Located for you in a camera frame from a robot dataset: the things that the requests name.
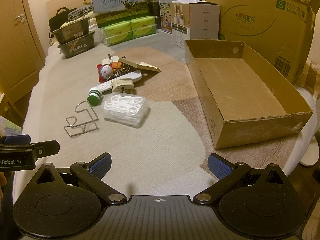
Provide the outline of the metal wire rack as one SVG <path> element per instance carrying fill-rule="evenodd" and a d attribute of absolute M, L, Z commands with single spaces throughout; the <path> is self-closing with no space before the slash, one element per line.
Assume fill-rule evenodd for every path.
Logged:
<path fill-rule="evenodd" d="M 74 109 L 73 116 L 65 118 L 63 129 L 69 137 L 78 137 L 98 130 L 99 117 L 90 103 L 82 101 Z"/>

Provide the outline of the green cap small bottle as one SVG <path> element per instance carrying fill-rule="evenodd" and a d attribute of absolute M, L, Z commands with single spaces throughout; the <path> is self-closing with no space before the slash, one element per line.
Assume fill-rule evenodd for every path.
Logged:
<path fill-rule="evenodd" d="M 92 88 L 88 92 L 87 101 L 91 106 L 97 106 L 100 103 L 102 92 L 99 88 Z"/>

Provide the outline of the beige power adapter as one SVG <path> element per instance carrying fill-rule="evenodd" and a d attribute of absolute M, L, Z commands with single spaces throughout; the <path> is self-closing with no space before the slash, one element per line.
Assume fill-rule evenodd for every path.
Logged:
<path fill-rule="evenodd" d="M 112 92 L 130 93 L 134 87 L 135 86 L 131 78 L 115 79 L 111 82 Z"/>

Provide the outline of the red Doraemon toy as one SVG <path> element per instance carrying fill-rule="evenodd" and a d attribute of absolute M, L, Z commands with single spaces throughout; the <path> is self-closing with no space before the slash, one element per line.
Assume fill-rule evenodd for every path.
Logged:
<path fill-rule="evenodd" d="M 106 82 L 115 72 L 114 68 L 109 64 L 97 64 L 98 82 Z"/>

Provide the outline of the white remote control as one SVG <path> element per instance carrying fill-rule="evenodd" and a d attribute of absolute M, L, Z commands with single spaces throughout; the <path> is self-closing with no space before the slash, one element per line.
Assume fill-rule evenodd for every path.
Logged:
<path fill-rule="evenodd" d="M 132 83 L 135 83 L 135 82 L 139 81 L 141 78 L 142 78 L 141 71 L 140 70 L 135 70 L 135 71 L 130 72 L 128 74 L 122 75 L 120 77 L 116 77 L 115 79 L 100 83 L 99 85 L 97 85 L 95 87 L 92 87 L 88 91 L 88 94 L 91 93 L 94 90 L 99 91 L 100 93 L 103 93 L 105 91 L 111 90 L 112 89 L 112 83 L 114 83 L 114 81 L 119 83 L 119 82 L 124 82 L 124 81 L 131 80 Z"/>

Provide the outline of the orange round tag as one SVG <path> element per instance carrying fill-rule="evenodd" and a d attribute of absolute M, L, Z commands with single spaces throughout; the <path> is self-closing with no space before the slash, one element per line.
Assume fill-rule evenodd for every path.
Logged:
<path fill-rule="evenodd" d="M 123 63 L 122 63 L 122 62 L 119 62 L 119 61 L 117 61 L 117 62 L 112 62 L 112 63 L 111 63 L 111 67 L 112 67 L 113 69 L 120 69 L 120 68 L 123 67 Z"/>

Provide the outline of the white wall plug charger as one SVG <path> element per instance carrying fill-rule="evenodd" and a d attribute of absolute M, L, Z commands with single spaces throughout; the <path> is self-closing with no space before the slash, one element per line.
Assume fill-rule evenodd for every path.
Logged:
<path fill-rule="evenodd" d="M 117 55 L 111 56 L 111 54 L 108 54 L 108 57 L 102 60 L 102 64 L 109 64 L 116 63 L 119 61 L 119 57 Z"/>

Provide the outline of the beige box lid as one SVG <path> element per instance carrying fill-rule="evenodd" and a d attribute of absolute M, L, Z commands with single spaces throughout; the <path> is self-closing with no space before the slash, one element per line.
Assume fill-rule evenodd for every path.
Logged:
<path fill-rule="evenodd" d="M 153 71 L 153 72 L 160 72 L 161 69 L 156 67 L 156 66 L 153 66 L 151 64 L 148 64 L 148 63 L 145 63 L 145 62 L 142 62 L 142 61 L 133 61 L 133 60 L 129 60 L 127 58 L 119 58 L 119 62 L 122 62 L 123 64 L 127 64 L 133 68 L 136 68 L 136 69 L 143 69 L 143 70 L 149 70 L 149 71 Z"/>

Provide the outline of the open brown cardboard tray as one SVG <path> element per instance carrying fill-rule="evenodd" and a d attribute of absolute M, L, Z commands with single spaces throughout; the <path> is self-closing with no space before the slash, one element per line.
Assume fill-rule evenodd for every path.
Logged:
<path fill-rule="evenodd" d="M 187 40 L 184 51 L 216 149 L 297 134 L 312 116 L 291 82 L 244 42 Z"/>

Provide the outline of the lower black food tray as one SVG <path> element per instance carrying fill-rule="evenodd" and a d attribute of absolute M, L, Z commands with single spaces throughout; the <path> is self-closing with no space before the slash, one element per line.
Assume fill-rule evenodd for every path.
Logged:
<path fill-rule="evenodd" d="M 65 58 L 69 59 L 94 48 L 94 34 L 95 31 L 90 31 L 87 35 L 76 38 L 65 44 L 60 44 L 57 47 Z"/>

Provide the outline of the black laptop bag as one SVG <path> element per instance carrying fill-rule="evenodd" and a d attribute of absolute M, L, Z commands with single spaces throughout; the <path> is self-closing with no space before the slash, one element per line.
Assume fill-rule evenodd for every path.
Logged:
<path fill-rule="evenodd" d="M 75 8 L 68 9 L 67 7 L 61 7 L 57 10 L 56 15 L 52 17 L 48 24 L 49 24 L 49 38 L 53 38 L 53 31 L 59 29 L 64 23 L 68 21 L 68 14 L 73 12 Z"/>

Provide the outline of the green tissue pack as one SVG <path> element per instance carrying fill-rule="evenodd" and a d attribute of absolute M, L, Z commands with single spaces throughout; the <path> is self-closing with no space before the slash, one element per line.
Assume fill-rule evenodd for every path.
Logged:
<path fill-rule="evenodd" d="M 113 46 L 133 39 L 131 23 L 123 21 L 103 27 L 106 45 Z"/>
<path fill-rule="evenodd" d="M 130 21 L 133 38 L 140 38 L 156 33 L 155 16 L 135 18 Z"/>

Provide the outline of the right green tissue pack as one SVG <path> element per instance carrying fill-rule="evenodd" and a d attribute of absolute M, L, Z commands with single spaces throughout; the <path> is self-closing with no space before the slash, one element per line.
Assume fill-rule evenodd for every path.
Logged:
<path fill-rule="evenodd" d="M 133 38 L 140 38 L 156 33 L 155 16 L 135 18 L 130 21 Z"/>

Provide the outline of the white product box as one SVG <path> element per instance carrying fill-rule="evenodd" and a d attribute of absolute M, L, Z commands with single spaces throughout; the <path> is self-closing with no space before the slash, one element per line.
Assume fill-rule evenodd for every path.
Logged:
<path fill-rule="evenodd" d="M 198 0 L 176 0 L 171 3 L 172 42 L 184 48 L 186 40 L 217 39 L 220 6 Z"/>

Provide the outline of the large brown cardboard box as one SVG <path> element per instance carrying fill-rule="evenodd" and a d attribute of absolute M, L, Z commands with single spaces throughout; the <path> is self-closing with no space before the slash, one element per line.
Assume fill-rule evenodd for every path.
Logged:
<path fill-rule="evenodd" d="M 302 73 L 319 0 L 206 0 L 220 6 L 219 39 L 242 41 L 290 82 Z"/>

